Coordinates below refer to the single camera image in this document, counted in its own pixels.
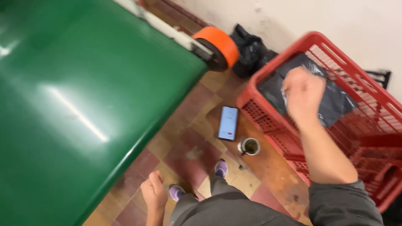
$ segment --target tiled floor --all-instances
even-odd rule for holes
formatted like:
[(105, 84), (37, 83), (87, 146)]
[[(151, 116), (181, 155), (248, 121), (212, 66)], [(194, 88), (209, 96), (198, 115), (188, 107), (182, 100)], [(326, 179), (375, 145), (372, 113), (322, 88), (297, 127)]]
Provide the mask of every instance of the tiled floor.
[[(201, 26), (177, 13), (162, 0), (149, 0), (149, 10), (172, 26), (195, 32)], [(149, 173), (160, 170), (169, 184), (179, 184), (200, 200), (211, 196), (208, 173), (218, 159), (229, 166), (227, 182), (251, 200), (287, 213), (272, 193), (249, 171), (240, 171), (233, 156), (219, 140), (205, 115), (221, 101), (233, 95), (244, 81), (231, 72), (208, 72), (126, 170), (84, 223), (85, 226), (142, 226), (146, 223), (146, 205), (139, 189)], [(169, 198), (164, 225), (167, 225), (176, 202)], [(301, 216), (297, 220), (311, 224)]]

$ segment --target orange wheel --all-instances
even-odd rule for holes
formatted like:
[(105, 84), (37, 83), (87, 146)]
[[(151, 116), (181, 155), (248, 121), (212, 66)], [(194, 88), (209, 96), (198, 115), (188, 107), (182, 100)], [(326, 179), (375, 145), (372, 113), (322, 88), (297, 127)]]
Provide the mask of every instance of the orange wheel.
[(214, 53), (212, 59), (207, 62), (212, 71), (226, 71), (232, 68), (239, 58), (239, 50), (234, 41), (216, 27), (204, 27), (195, 33), (193, 38)]

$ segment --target gray pants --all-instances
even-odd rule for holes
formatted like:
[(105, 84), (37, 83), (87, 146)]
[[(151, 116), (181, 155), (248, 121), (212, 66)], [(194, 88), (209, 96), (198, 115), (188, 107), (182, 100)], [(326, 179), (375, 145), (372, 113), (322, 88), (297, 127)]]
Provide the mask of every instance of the gray pants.
[[(243, 194), (239, 189), (228, 185), (226, 180), (222, 177), (219, 176), (214, 176), (211, 178), (211, 195), (219, 195), (227, 192), (240, 192)], [(187, 193), (185, 195), (182, 195), (179, 199), (179, 201), (176, 204), (176, 207), (174, 208), (172, 212), (172, 216), (170, 217), (170, 224), (173, 225), (173, 223), (178, 219), (178, 217), (183, 214), (186, 211), (190, 211), (194, 209), (197, 204), (198, 200), (194, 197), (193, 194)]]

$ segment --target phone screen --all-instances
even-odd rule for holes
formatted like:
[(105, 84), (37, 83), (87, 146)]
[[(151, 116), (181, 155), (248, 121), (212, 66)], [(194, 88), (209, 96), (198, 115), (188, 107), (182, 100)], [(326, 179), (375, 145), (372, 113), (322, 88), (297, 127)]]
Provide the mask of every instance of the phone screen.
[(221, 124), (219, 126), (218, 138), (223, 140), (234, 140), (236, 133), (238, 109), (224, 106), (222, 108)]

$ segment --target white wall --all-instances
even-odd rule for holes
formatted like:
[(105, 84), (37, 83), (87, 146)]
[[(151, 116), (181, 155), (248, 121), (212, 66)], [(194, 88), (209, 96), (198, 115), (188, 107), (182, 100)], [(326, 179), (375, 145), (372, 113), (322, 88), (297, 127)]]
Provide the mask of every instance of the white wall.
[(230, 33), (236, 23), (281, 51), (319, 31), (365, 70), (390, 69), (388, 87), (402, 102), (400, 0), (173, 0)]

